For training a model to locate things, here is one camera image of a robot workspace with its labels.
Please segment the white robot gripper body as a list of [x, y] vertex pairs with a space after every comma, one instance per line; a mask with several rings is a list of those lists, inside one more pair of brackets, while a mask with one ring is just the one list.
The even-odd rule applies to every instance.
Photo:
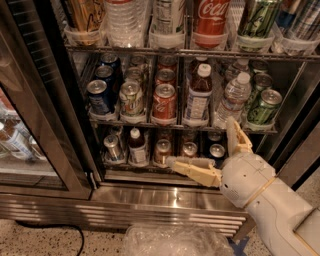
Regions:
[[236, 207], [245, 208], [249, 200], [275, 177], [275, 169], [261, 156], [241, 152], [222, 165], [221, 193]]

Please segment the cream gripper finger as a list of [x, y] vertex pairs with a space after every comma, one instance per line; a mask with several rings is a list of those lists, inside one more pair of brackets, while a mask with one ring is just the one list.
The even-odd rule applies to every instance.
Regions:
[[227, 118], [226, 132], [229, 156], [242, 152], [252, 153], [252, 142], [232, 116]]
[[222, 184], [222, 171], [215, 167], [213, 159], [169, 156], [166, 165], [203, 186], [219, 187]]

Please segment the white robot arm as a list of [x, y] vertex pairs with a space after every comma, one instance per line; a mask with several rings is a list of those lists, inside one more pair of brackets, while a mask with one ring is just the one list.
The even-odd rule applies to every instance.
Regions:
[[252, 143], [232, 117], [227, 119], [228, 158], [217, 169], [208, 158], [169, 156], [166, 165], [207, 187], [217, 187], [254, 219], [274, 256], [320, 256], [320, 210], [276, 176], [252, 151]]

